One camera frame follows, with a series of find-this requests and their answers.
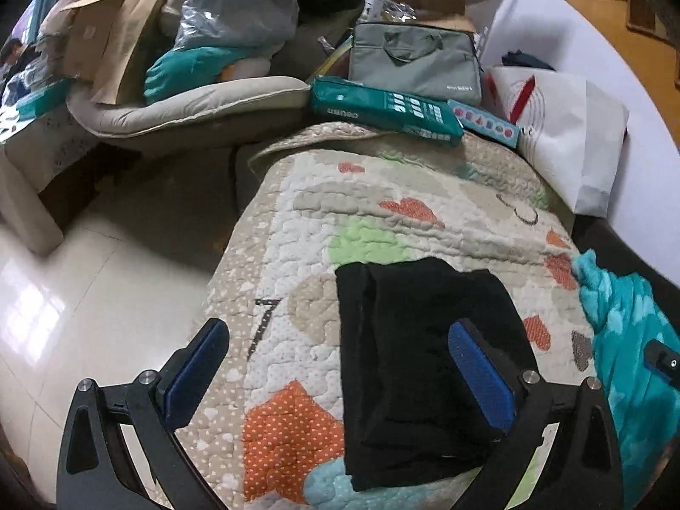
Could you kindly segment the teal fleece blanket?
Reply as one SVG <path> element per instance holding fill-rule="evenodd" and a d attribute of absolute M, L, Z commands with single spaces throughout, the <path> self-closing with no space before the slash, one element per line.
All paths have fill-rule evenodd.
<path fill-rule="evenodd" d="M 644 365 L 646 343 L 679 349 L 679 336 L 657 305 L 651 284 L 636 273 L 618 276 L 589 250 L 572 260 L 592 353 L 617 432 L 623 498 L 633 508 L 679 427 L 679 392 Z"/>

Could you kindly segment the grey laptop bag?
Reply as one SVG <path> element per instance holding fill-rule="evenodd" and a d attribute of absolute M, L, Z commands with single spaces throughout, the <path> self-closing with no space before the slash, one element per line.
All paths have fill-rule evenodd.
<path fill-rule="evenodd" d="M 465 31 L 422 24 L 364 22 L 355 26 L 350 81 L 476 107 L 481 67 Z"/>

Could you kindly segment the patterned quilted bed cover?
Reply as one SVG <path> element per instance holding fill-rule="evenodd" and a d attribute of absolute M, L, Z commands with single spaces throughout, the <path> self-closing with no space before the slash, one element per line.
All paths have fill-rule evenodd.
<path fill-rule="evenodd" d="M 572 220 L 507 147 L 455 147 L 313 125 L 250 160 L 259 188 L 209 284 L 206 317 L 228 354 L 178 437 L 232 509 L 447 509 L 462 473 L 355 493 L 342 464 L 335 270 L 437 257 L 504 283 L 546 380 L 594 373 L 592 330 L 570 271 Z"/>

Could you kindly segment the black pants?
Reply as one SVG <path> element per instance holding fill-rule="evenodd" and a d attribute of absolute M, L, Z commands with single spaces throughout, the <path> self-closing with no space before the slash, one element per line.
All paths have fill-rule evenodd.
<path fill-rule="evenodd" d="M 429 257 L 346 263 L 335 282 L 345 468 L 354 489 L 415 486 L 482 466 L 502 434 L 455 366 L 448 331 L 468 319 L 515 365 L 537 365 L 497 276 Z"/>

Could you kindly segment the beige cushion pad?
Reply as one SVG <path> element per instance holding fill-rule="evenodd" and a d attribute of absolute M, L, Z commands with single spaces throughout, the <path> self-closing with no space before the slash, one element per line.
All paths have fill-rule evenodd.
<path fill-rule="evenodd" d="M 254 112 L 302 109 L 310 85 L 294 77 L 264 76 L 204 85 L 150 105 L 96 104 L 89 88 L 75 84 L 66 106 L 73 119 L 100 138 L 123 139 Z"/>

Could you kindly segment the clear plastic bag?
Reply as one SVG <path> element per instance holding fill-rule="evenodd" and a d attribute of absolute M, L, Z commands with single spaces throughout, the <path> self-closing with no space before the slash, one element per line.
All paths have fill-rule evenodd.
<path fill-rule="evenodd" d="M 298 0 L 184 0 L 175 47 L 266 50 L 292 39 L 296 26 Z"/>

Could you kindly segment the white paper shopping bag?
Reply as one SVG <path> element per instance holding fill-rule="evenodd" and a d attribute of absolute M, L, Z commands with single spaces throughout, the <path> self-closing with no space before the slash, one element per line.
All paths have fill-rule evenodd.
<path fill-rule="evenodd" d="M 518 152 L 575 215 L 604 218 L 629 112 L 581 76 L 547 69 L 486 70 L 485 105 L 520 130 Z"/>

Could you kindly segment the beige box on floor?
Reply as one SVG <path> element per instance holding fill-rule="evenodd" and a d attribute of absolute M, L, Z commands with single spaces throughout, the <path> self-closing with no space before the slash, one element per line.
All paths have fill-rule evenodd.
<path fill-rule="evenodd" d="M 62 242 L 63 234 L 36 191 L 1 151 L 1 216 L 28 250 L 46 257 Z"/>

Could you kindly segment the light blue toy box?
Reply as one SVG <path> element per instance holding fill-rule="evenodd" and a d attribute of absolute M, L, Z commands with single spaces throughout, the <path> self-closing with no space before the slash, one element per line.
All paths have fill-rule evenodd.
<path fill-rule="evenodd" d="M 447 105 L 466 130 L 476 133 L 479 137 L 505 145 L 511 150 L 518 148 L 520 129 L 516 125 L 499 119 L 484 109 L 462 104 L 454 99 L 450 99 Z"/>

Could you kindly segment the green paper ream box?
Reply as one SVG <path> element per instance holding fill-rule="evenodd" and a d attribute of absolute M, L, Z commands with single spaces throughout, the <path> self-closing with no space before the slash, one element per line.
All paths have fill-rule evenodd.
<path fill-rule="evenodd" d="M 369 88 L 334 76 L 310 84 L 310 109 L 330 120 L 404 133 L 456 146 L 465 130 L 450 107 L 415 94 Z"/>

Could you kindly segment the teal cloth on cushion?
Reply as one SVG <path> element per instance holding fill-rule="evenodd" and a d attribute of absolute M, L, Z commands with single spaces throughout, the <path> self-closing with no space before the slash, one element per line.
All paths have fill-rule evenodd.
<path fill-rule="evenodd" d="M 269 69 L 269 58 L 245 48 L 170 50 L 146 70 L 143 96 L 146 105 L 151 105 L 202 86 L 264 76 Z"/>

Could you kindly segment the brown cardboard boxes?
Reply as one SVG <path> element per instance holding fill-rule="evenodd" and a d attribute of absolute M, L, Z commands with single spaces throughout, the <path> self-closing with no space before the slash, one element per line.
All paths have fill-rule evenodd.
<path fill-rule="evenodd" d="M 145 70 L 160 42 L 158 17 L 166 0 L 75 0 L 63 11 L 70 21 L 61 71 L 106 106 L 142 99 Z"/>

